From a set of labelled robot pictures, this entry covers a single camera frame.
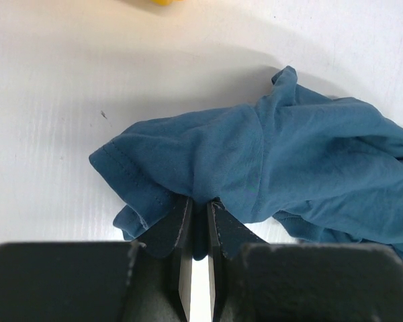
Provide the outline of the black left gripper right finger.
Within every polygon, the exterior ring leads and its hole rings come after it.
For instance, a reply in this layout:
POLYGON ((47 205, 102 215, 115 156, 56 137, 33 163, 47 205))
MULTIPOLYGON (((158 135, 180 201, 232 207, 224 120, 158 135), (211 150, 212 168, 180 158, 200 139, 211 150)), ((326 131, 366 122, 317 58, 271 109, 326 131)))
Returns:
POLYGON ((403 321, 403 261, 379 244, 269 244, 206 207, 213 321, 403 321))

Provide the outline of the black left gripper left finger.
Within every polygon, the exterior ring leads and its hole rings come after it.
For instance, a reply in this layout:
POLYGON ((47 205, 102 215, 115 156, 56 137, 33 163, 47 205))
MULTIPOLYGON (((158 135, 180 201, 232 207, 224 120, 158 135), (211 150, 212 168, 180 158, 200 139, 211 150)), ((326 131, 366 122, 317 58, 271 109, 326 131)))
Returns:
POLYGON ((0 244, 0 321, 188 321, 192 210, 130 242, 0 244))

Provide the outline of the dark blue t shirt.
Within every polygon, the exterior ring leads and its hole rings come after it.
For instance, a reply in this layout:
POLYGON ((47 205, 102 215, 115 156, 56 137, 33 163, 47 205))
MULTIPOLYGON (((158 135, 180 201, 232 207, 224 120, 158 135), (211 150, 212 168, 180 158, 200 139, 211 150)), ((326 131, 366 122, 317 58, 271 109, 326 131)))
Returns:
POLYGON ((123 200, 126 240, 179 196, 219 199, 242 223, 274 218, 312 243, 376 242, 403 260, 403 128, 355 98, 298 84, 292 67, 255 104, 131 125, 89 156, 123 200))

